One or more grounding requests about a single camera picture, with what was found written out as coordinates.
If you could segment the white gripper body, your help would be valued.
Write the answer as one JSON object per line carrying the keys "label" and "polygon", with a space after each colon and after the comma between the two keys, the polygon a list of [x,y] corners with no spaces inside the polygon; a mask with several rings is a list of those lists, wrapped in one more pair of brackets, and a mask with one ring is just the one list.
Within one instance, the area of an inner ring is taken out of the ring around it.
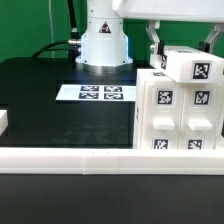
{"label": "white gripper body", "polygon": [[123,18],[224,22],[224,0],[112,0],[112,9]]}

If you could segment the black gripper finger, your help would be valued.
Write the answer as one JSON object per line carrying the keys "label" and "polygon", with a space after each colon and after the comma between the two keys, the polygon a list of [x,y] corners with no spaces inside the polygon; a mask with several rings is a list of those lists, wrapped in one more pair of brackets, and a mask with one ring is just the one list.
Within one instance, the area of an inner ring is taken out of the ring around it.
{"label": "black gripper finger", "polygon": [[147,34],[151,40],[150,50],[154,55],[163,55],[165,43],[159,38],[157,30],[160,28],[159,20],[150,20],[146,28]]}
{"label": "black gripper finger", "polygon": [[206,53],[212,53],[216,42],[221,38],[223,34],[224,23],[213,24],[206,39],[199,43],[199,49]]}

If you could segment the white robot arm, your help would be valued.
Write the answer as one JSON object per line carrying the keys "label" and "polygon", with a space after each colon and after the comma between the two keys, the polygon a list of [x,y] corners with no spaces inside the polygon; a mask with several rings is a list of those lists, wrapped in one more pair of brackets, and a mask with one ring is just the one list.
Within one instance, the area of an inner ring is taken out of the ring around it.
{"label": "white robot arm", "polygon": [[87,0],[87,29],[81,37],[81,55],[76,62],[96,70],[131,65],[124,18],[149,21],[154,53],[162,51],[156,34],[160,21],[213,23],[213,30],[200,44],[203,50],[211,51],[224,32],[224,0]]}

